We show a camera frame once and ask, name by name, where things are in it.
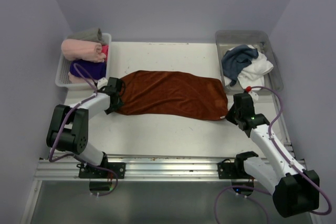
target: dark blue cloth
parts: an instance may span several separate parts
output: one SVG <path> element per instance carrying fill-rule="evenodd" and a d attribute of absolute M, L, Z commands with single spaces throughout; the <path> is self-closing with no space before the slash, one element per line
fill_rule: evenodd
<path fill-rule="evenodd" d="M 230 86 L 237 83 L 238 75 L 242 69 L 251 65 L 251 60 L 257 59 L 258 56 L 259 53 L 257 49 L 250 48 L 246 45 L 235 47 L 224 54 L 222 58 L 223 74 L 232 80 Z"/>
<path fill-rule="evenodd" d="M 106 76 L 106 63 L 105 62 L 91 62 L 86 60 L 74 60 L 70 65 L 70 73 L 76 77 L 81 77 L 79 73 L 74 68 L 74 64 L 77 63 L 85 68 L 95 80 L 99 80 Z M 81 70 L 81 68 L 77 67 L 80 73 L 85 77 L 89 78 L 89 76 Z"/>

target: brown towel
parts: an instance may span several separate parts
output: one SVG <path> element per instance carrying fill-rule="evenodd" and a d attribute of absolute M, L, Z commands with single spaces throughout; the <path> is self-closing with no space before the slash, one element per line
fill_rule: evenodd
<path fill-rule="evenodd" d="M 190 73 L 137 71 L 122 78 L 124 115 L 170 114 L 200 120 L 220 120 L 227 110 L 222 83 Z"/>

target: white cloth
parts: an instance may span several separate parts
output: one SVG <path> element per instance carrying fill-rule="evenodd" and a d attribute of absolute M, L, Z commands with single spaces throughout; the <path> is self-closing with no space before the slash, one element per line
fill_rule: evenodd
<path fill-rule="evenodd" d="M 267 57 L 261 52 L 258 53 L 258 58 L 252 59 L 251 65 L 244 68 L 238 75 L 238 81 L 243 89 L 248 86 L 264 86 L 264 75 L 270 73 L 273 69 L 273 64 L 267 60 Z M 231 83 L 231 79 L 224 76 L 224 82 L 228 86 Z"/>

